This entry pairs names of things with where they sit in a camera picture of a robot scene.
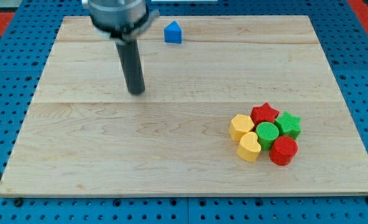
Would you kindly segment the grey metal robot end flange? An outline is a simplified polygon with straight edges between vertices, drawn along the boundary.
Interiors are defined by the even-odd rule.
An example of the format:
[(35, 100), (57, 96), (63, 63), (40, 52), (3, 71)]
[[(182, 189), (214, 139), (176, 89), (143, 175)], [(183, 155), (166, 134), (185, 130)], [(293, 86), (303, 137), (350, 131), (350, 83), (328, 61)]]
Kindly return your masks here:
[(120, 42), (132, 42), (144, 34), (159, 17), (145, 0), (81, 0), (90, 12), (92, 24), (102, 34)]

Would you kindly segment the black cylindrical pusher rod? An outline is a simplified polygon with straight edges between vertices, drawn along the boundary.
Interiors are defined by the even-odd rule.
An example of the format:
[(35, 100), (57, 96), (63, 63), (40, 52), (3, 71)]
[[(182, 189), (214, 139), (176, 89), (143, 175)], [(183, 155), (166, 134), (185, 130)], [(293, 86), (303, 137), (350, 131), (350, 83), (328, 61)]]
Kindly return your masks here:
[(142, 94), (145, 91), (145, 84), (137, 41), (116, 43), (116, 48), (128, 92), (132, 95)]

